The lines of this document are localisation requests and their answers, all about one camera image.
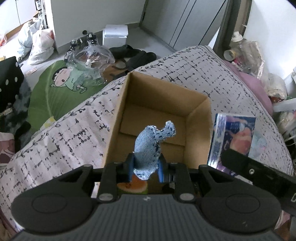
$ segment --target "white bottle cap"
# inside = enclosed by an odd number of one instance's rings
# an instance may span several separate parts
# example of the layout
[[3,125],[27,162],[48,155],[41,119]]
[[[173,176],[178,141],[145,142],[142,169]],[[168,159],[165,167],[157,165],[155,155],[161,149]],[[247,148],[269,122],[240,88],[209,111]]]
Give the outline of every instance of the white bottle cap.
[[243,37],[238,31],[233,33],[232,38],[231,38],[232,42],[235,43],[235,42],[239,42],[239,41],[242,41],[242,40],[243,40]]

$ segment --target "plastic bottle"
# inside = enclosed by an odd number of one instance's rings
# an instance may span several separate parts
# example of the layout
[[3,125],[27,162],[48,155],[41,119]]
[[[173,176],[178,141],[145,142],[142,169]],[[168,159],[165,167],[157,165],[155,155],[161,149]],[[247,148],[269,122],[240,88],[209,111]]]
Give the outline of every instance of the plastic bottle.
[[251,64],[248,61],[246,52],[244,51],[243,43],[245,40],[242,35],[236,31],[233,33],[231,41],[233,42],[233,48],[231,51],[235,53],[234,62],[242,68],[243,72],[249,74],[251,72]]

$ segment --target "pink cloth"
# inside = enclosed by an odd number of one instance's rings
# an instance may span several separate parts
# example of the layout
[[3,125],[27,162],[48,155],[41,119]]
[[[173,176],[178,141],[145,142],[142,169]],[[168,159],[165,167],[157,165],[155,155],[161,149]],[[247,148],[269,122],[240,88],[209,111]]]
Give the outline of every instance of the pink cloth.
[[240,72],[237,70],[235,66],[233,66],[231,63],[224,61],[224,63],[238,76],[240,79],[248,86],[248,88],[253,92],[253,94],[257,97],[257,99],[261,102],[261,104],[264,106],[264,108],[267,110],[267,112],[272,116],[273,114],[273,108],[272,103],[264,91],[263,85],[261,83],[261,80],[257,79],[256,77],[253,77],[249,74],[246,74],[244,72]]

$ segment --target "cartoon face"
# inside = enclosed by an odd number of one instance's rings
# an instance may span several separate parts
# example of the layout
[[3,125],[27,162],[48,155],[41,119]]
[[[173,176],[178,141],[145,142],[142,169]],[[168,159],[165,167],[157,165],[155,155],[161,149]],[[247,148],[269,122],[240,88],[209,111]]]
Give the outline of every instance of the cartoon face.
[[69,69],[61,69],[58,73],[55,74],[53,79],[54,86],[60,87],[62,86],[70,76],[71,71]]

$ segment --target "cartoon boy print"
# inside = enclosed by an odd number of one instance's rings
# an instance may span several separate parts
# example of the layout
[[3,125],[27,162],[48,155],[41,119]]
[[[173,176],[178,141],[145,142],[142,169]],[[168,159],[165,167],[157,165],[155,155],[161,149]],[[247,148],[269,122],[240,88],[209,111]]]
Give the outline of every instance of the cartoon boy print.
[[83,87],[83,71],[73,69],[72,71],[67,67],[59,68],[52,76],[54,84],[53,87],[68,87],[72,91],[79,91],[80,94],[84,93],[87,88]]

